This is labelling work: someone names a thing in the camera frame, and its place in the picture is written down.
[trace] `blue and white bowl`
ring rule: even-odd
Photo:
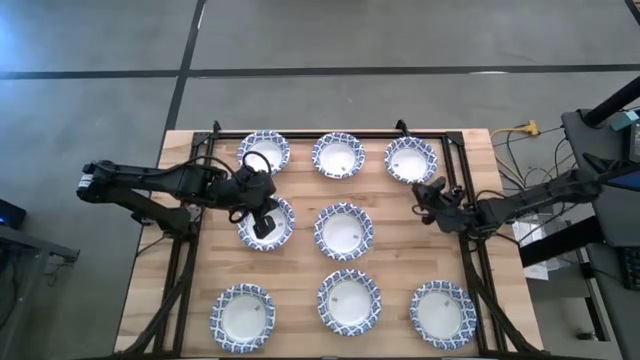
[[[277,196],[271,196],[278,202],[278,207],[271,210],[267,215],[273,217],[276,228],[264,239],[258,239],[253,230],[256,221],[249,213],[240,223],[238,223],[238,236],[245,245],[259,251],[271,251],[284,244],[291,234],[295,225],[295,214],[289,203]]]
[[[353,204],[333,204],[318,215],[313,238],[328,257],[353,260],[364,255],[373,244],[373,223],[364,210]]]
[[[398,181],[423,183],[438,170],[438,158],[431,145],[406,136],[393,140],[384,150],[384,166]]]
[[[440,350],[462,347],[473,338],[476,309],[458,285],[429,281],[413,294],[409,315],[424,341]]]
[[[324,176],[345,179],[355,175],[364,164],[364,147],[347,133],[322,136],[311,151],[313,166]]]
[[[380,289],[362,271],[338,270],[318,289],[318,313],[336,334],[357,336],[366,333],[378,322],[380,310]]]
[[[218,346],[246,354],[264,344],[275,321],[276,308],[265,289],[236,284],[218,297],[211,310],[209,329]]]
[[[256,131],[242,140],[236,153],[240,165],[247,151],[256,151],[264,155],[269,160],[271,175],[277,174],[287,166],[291,154],[287,140],[273,130]],[[268,170],[267,164],[257,155],[247,156],[247,165],[258,171]]]

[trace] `blue patterned rim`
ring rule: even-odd
[[[273,130],[256,131],[244,138],[244,140],[242,140],[240,146],[238,147],[236,158],[238,159],[240,165],[242,165],[242,157],[244,156],[244,154],[247,151],[251,150],[251,147],[253,145],[263,141],[272,142],[278,145],[278,147],[282,151],[282,160],[280,161],[280,164],[276,164],[275,166],[271,167],[271,175],[275,175],[280,170],[284,169],[285,166],[287,166],[287,164],[289,163],[291,150],[289,149],[289,143],[287,142],[287,140],[282,135]]]
[[[324,226],[333,215],[347,214],[354,217],[360,223],[362,232],[364,235],[360,239],[360,245],[349,252],[337,252],[327,246],[327,243],[322,237]],[[316,244],[320,248],[323,254],[338,261],[348,261],[358,258],[367,252],[371,244],[373,244],[373,223],[364,210],[361,208],[349,204],[349,203],[337,203],[330,205],[328,208],[322,210],[318,215],[318,220],[313,224],[313,238]]]
[[[353,153],[356,157],[356,162],[348,172],[344,174],[333,174],[328,172],[326,169],[322,167],[320,164],[320,153],[322,150],[330,144],[335,143],[343,143],[349,145],[353,150]],[[360,168],[362,168],[362,164],[364,164],[364,147],[356,139],[353,135],[347,133],[329,133],[323,135],[318,141],[313,145],[313,149],[311,150],[311,159],[313,160],[313,166],[315,166],[316,170],[318,170],[322,175],[334,178],[334,179],[345,179],[355,175]]]
[[[251,295],[264,305],[267,313],[267,321],[262,332],[255,338],[240,342],[232,339],[225,331],[222,324],[222,315],[227,304],[242,295]],[[253,284],[236,284],[224,291],[218,297],[215,305],[211,309],[211,317],[209,318],[209,329],[216,343],[226,351],[245,354],[254,351],[264,344],[273,331],[273,325],[276,320],[276,308],[273,306],[271,296],[267,291],[258,285]]]
[[[282,236],[278,238],[278,240],[270,243],[260,242],[259,240],[253,239],[249,235],[249,217],[252,216],[251,214],[249,214],[238,224],[238,236],[240,236],[240,240],[242,240],[242,242],[245,243],[245,245],[247,245],[248,247],[254,250],[260,250],[260,251],[275,250],[280,246],[282,246],[282,244],[284,244],[289,239],[289,237],[291,236],[291,233],[293,233],[293,228],[296,221],[293,208],[291,208],[291,205],[289,205],[289,203],[282,198],[279,198],[277,196],[271,196],[271,198],[278,202],[279,209],[284,211],[284,214],[287,218],[286,224],[276,223],[276,227],[286,226],[284,229],[284,234],[282,234]]]
[[[398,174],[393,165],[391,164],[391,158],[393,154],[401,149],[415,149],[419,151],[427,161],[427,169],[424,174],[418,179],[407,179]],[[393,140],[387,148],[384,150],[384,166],[391,176],[406,184],[423,183],[431,179],[431,177],[438,170],[438,158],[433,152],[433,147],[421,139],[416,137],[406,136]]]
[[[331,290],[343,281],[355,281],[364,285],[369,290],[369,299],[371,300],[371,310],[369,315],[363,322],[358,325],[343,325],[336,321],[329,312],[329,294]],[[357,336],[369,331],[380,317],[380,289],[373,279],[355,269],[342,269],[329,275],[318,289],[318,313],[325,325],[334,333],[342,336]]]
[[[420,319],[418,318],[420,300],[422,300],[426,294],[432,292],[441,292],[448,295],[461,309],[462,325],[458,332],[450,338],[441,339],[433,337],[429,335],[420,324]],[[422,339],[440,350],[453,350],[463,346],[471,341],[476,329],[476,308],[473,305],[473,301],[471,301],[469,295],[462,290],[460,286],[446,280],[429,281],[420,286],[411,299],[409,314],[413,326],[415,326]]]

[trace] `white paper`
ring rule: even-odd
[[[532,242],[544,238],[544,229],[542,226],[540,226],[540,224],[516,221],[515,223],[513,223],[512,227],[513,234],[515,235],[516,240],[520,242],[520,247],[526,246],[528,244],[531,244]],[[531,233],[531,235],[527,236],[525,239],[522,238],[537,227],[539,228]],[[549,280],[547,262],[543,261],[541,263],[524,268],[524,276],[528,277],[529,279]]]

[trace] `gray floor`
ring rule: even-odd
[[[178,69],[195,4],[4,1],[0,72]],[[622,0],[209,0],[192,68],[632,64],[639,35]],[[536,120],[544,130],[638,75],[190,79],[176,128],[208,129],[214,119],[227,129],[379,128],[403,118],[490,129]],[[175,82],[0,80],[0,198],[29,211],[25,231],[82,249],[73,270],[43,286],[25,359],[110,353],[140,228],[126,211],[83,203],[74,191],[91,160],[155,165]],[[515,143],[520,166],[550,167],[562,136]],[[545,347],[600,354],[553,335],[570,326],[548,301],[535,304]]]

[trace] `wooden tabletop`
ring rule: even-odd
[[[465,145],[476,191],[501,190],[493,148],[486,129],[465,129]],[[170,131],[163,145],[160,167],[187,160],[193,131]],[[361,139],[366,160],[358,174],[333,180],[319,174],[311,162],[312,140],[290,140],[289,165],[274,176],[276,195],[287,200],[295,212],[295,230],[279,249],[258,252],[238,238],[227,213],[207,210],[193,279],[182,356],[230,356],[213,341],[208,321],[212,305],[224,289],[248,282],[265,288],[276,306],[276,323],[266,344],[252,354],[261,357],[390,357],[476,355],[475,340],[455,351],[440,351],[423,342],[409,320],[409,302],[416,288],[430,280],[449,280],[466,288],[460,249],[455,235],[425,226],[411,212],[415,200],[407,185],[386,173],[384,149],[389,139]],[[239,140],[217,141],[215,156],[237,167]],[[442,147],[432,142],[439,159],[437,176],[446,176]],[[457,179],[462,173],[454,152]],[[152,198],[165,206],[178,201],[166,194]],[[374,224],[373,247],[362,257],[337,262],[324,256],[313,241],[312,227],[319,212],[330,204],[351,202],[363,208]],[[501,229],[509,233],[508,227]],[[159,229],[143,231],[140,247],[161,237]],[[115,345],[130,345],[158,309],[171,241],[150,248],[135,263],[122,322]],[[494,238],[487,242],[498,301],[514,325],[534,346],[541,348],[527,283],[518,249]],[[342,337],[321,321],[316,308],[320,283],[333,271],[354,268],[369,274],[381,290],[382,312],[378,323],[365,335]],[[489,314],[482,305],[485,331],[492,340]],[[165,346],[171,346],[173,319],[169,321]]]

